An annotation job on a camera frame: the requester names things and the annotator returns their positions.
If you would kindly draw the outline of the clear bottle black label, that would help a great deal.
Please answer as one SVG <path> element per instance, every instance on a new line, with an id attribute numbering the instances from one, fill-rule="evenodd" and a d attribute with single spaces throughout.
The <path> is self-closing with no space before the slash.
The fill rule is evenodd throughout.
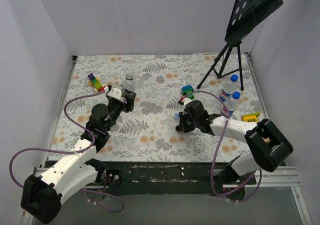
<path id="1" fill-rule="evenodd" d="M 137 90 L 134 75 L 132 73 L 128 73 L 125 76 L 125 79 L 123 80 L 121 85 L 125 90 L 127 90 L 130 93 L 135 93 Z"/>

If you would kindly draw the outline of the blue label bottle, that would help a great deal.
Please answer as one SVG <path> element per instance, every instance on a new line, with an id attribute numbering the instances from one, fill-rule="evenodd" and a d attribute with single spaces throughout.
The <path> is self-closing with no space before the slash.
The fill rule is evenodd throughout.
<path id="1" fill-rule="evenodd" d="M 230 95 L 224 102 L 224 106 L 220 110 L 220 115 L 227 117 L 228 115 L 232 117 L 234 111 L 239 107 L 240 98 L 233 99 L 232 95 Z"/>

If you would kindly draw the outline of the Pepsi plastic bottle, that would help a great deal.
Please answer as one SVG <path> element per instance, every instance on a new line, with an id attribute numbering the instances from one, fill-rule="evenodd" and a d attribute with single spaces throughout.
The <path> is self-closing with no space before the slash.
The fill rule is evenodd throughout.
<path id="1" fill-rule="evenodd" d="M 222 102 L 224 102 L 229 96 L 231 96 L 237 90 L 237 87 L 238 87 L 238 80 L 236 82 L 232 82 L 230 78 L 224 83 L 219 94 L 219 99 Z"/>

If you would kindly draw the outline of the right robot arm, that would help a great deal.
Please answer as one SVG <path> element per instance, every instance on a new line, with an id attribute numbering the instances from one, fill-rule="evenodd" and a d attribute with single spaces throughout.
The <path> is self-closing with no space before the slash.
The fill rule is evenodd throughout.
<path id="1" fill-rule="evenodd" d="M 257 170 L 274 172 L 294 151 L 292 144 L 269 119 L 245 122 L 209 114 L 199 100 L 188 98 L 180 101 L 176 130 L 189 133 L 199 129 L 204 134 L 224 136 L 246 143 L 249 152 L 230 161 L 224 169 L 213 176 L 215 184 L 237 184 L 246 175 Z"/>

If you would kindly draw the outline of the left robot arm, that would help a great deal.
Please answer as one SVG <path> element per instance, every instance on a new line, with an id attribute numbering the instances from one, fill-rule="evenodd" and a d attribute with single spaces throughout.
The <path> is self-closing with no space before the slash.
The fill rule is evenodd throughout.
<path id="1" fill-rule="evenodd" d="M 83 134 L 70 151 L 38 176 L 30 175 L 23 184 L 21 207 L 43 224 L 49 224 L 63 203 L 84 186 L 106 181 L 106 167 L 95 155 L 110 139 L 109 132 L 122 112 L 133 111 L 136 93 L 121 88 L 106 92 L 107 104 L 91 109 Z"/>

